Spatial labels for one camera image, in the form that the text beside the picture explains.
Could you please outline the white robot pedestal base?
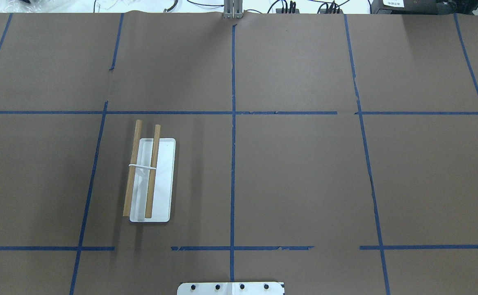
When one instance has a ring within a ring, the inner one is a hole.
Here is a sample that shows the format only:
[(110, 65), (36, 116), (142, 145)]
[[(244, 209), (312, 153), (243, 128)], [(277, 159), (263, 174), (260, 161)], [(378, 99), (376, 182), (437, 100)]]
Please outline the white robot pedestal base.
[(284, 295), (283, 282), (189, 282), (182, 283), (177, 295)]

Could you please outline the white towel rack with wooden bars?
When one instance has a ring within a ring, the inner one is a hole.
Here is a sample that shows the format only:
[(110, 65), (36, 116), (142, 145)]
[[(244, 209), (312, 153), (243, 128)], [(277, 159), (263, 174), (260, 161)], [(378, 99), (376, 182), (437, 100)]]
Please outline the white towel rack with wooden bars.
[(160, 138), (155, 126), (153, 138), (143, 138), (142, 121), (136, 120), (132, 155), (123, 204), (123, 217), (134, 223), (163, 223), (171, 218), (176, 141)]

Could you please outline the black box on desk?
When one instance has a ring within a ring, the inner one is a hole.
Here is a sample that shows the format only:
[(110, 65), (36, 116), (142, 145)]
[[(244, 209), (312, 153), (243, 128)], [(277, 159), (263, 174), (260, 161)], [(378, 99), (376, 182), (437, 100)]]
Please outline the black box on desk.
[(478, 8), (478, 0), (373, 0), (372, 14), (447, 15), (468, 14)]

